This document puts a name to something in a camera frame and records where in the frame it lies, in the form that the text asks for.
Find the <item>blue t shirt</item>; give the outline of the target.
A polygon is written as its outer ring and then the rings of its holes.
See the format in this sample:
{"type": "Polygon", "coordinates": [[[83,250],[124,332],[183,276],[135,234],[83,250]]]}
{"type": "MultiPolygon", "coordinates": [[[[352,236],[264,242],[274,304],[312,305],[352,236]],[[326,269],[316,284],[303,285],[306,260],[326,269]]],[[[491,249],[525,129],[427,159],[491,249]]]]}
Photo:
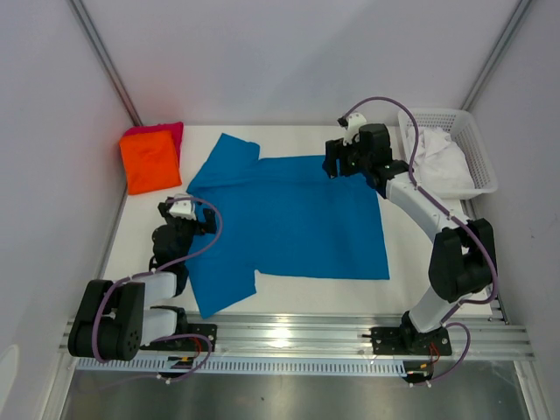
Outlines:
{"type": "Polygon", "coordinates": [[[187,188],[220,211],[222,233],[186,262],[200,315],[256,294],[256,272],[281,277],[389,279],[379,196],[361,175],[330,179],[323,157],[262,158],[222,134],[187,188]]]}

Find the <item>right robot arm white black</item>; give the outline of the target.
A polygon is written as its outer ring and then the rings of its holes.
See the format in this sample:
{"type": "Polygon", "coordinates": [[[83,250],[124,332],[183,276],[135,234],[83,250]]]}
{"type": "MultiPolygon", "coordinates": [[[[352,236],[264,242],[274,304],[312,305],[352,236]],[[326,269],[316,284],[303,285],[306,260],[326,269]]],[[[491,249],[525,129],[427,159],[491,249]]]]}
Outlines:
{"type": "Polygon", "coordinates": [[[393,157],[389,131],[383,124],[364,124],[349,138],[327,141],[323,169],[332,179],[362,174],[371,188],[400,207],[430,239],[430,286],[403,314],[399,332],[406,351],[421,352],[462,304],[495,285],[492,226],[484,219],[452,213],[415,184],[410,166],[393,157]]]}

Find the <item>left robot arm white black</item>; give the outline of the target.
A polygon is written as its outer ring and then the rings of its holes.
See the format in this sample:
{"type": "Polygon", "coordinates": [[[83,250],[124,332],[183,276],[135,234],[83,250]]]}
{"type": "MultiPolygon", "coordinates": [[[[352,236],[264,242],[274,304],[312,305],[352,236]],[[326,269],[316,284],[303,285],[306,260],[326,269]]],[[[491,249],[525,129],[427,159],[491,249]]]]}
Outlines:
{"type": "Polygon", "coordinates": [[[139,350],[158,348],[199,351],[203,336],[188,324],[184,310],[163,305],[180,295],[189,277],[185,259],[196,236],[218,237],[221,215],[204,208],[196,215],[195,204],[162,203],[164,225],[151,234],[152,257],[144,273],[113,282],[88,282],[68,339],[68,352],[101,363],[130,361],[139,350]]]}

